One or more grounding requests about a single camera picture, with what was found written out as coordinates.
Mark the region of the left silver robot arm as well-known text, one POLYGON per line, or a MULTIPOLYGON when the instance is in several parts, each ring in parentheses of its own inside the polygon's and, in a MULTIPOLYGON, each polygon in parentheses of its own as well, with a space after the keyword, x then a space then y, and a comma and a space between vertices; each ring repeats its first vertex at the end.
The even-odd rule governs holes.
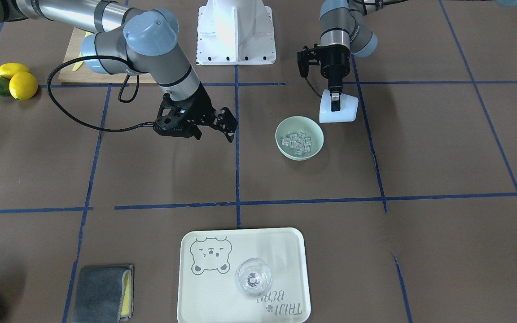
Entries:
POLYGON ((343 79, 350 74, 350 57, 369 57, 378 36, 364 20, 361 0, 325 0, 320 8, 320 73, 328 80, 332 113, 342 110, 343 79))

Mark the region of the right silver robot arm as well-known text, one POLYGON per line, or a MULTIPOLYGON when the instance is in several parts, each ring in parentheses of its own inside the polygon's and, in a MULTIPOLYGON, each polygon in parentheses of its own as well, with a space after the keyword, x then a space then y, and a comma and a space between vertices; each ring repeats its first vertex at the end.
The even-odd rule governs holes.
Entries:
POLYGON ((209 94, 196 74, 179 41, 178 21, 169 10, 141 10, 115 0, 0 0, 0 24, 27 19, 59 21, 88 31, 81 45, 81 58, 56 67, 46 88, 55 105, 51 81, 63 68, 84 62, 98 74, 149 74, 163 91, 154 122, 122 129, 107 129, 78 120, 80 125, 105 132, 121 133, 150 127, 158 135, 195 138, 200 127, 210 127, 235 137, 238 122, 228 108, 214 109, 209 94))

